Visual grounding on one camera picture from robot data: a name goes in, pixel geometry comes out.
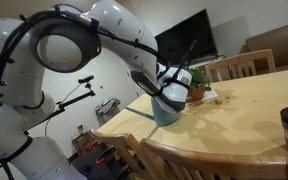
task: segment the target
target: wooden chair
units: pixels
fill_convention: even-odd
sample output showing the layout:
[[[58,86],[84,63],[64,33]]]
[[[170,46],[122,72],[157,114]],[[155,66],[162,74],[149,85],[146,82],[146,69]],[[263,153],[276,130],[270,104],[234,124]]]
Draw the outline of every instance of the wooden chair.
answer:
[[[254,76],[257,75],[255,60],[266,60],[269,72],[276,72],[272,50],[266,49],[240,54],[206,65],[206,75],[210,82],[214,82],[213,71],[216,72],[219,81]]]
[[[102,134],[95,130],[90,131],[92,137],[99,143],[104,143],[108,147],[114,146],[115,152],[131,167],[133,173],[131,173],[131,179],[161,179],[160,173],[152,163],[150,158],[146,155],[144,150],[140,147],[139,142],[134,138],[132,134],[119,134],[109,135]],[[141,168],[139,163],[135,160],[134,156],[137,156],[145,169]]]
[[[288,158],[186,151],[143,139],[146,151],[162,158],[180,180],[288,179]]]

